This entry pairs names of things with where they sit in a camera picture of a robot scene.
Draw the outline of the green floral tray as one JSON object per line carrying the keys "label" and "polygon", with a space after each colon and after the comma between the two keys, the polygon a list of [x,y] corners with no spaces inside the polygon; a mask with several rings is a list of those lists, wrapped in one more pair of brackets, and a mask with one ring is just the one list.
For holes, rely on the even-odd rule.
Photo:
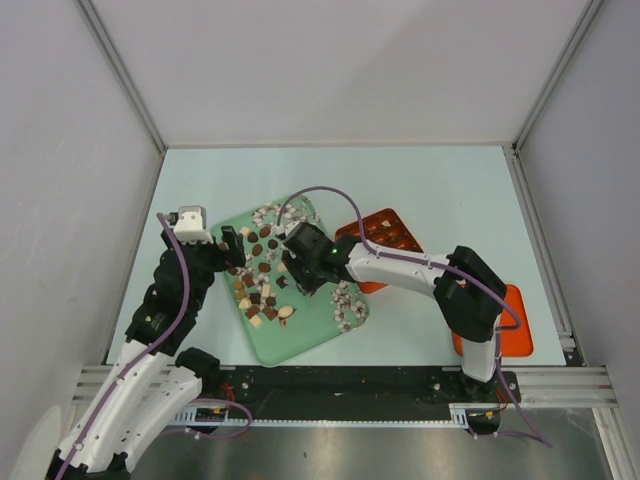
{"label": "green floral tray", "polygon": [[[225,291],[229,305],[224,319],[239,329],[254,361],[264,367],[279,366],[362,326],[369,316],[369,306],[360,288],[349,282],[328,283],[312,296],[299,290],[282,262],[285,247],[273,234],[278,219],[290,226],[296,221],[308,222],[328,230],[310,199],[302,195],[284,206],[283,199],[272,200],[215,225],[219,233],[223,225],[232,226],[244,237],[246,265],[232,267],[216,276]],[[281,289],[276,280],[285,276],[289,285]],[[278,312],[283,306],[295,311],[288,318],[269,320],[262,310],[271,307]],[[263,320],[254,328],[250,318]]]}

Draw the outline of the orange chocolate box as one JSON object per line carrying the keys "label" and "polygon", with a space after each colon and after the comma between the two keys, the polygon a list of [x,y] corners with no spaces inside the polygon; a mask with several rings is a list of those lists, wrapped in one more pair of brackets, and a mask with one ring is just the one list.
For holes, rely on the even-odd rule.
{"label": "orange chocolate box", "polygon": [[[365,237],[374,244],[409,252],[423,253],[421,245],[405,225],[398,213],[392,208],[385,208],[363,217]],[[340,237],[359,236],[358,221],[353,221],[336,230],[334,240]],[[361,291],[373,294],[387,285],[379,282],[361,282]]]}

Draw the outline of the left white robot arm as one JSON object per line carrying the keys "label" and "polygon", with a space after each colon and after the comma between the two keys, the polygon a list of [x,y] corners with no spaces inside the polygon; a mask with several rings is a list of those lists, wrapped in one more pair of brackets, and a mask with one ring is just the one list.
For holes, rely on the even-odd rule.
{"label": "left white robot arm", "polygon": [[128,479],[166,425],[221,387],[219,360],[181,343],[195,327],[215,276],[246,262],[230,226],[218,244],[204,227],[164,226],[166,249],[88,409],[56,447],[49,479]]}

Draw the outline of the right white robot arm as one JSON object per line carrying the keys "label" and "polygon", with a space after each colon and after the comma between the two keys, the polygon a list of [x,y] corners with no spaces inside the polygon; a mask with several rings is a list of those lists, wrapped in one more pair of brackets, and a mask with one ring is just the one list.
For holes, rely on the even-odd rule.
{"label": "right white robot arm", "polygon": [[336,241],[316,225],[294,221],[276,228],[282,261],[305,295],[327,283],[383,283],[433,299],[462,342],[463,393],[484,401],[497,389],[497,324],[506,284],[468,247],[430,256],[344,235]]}

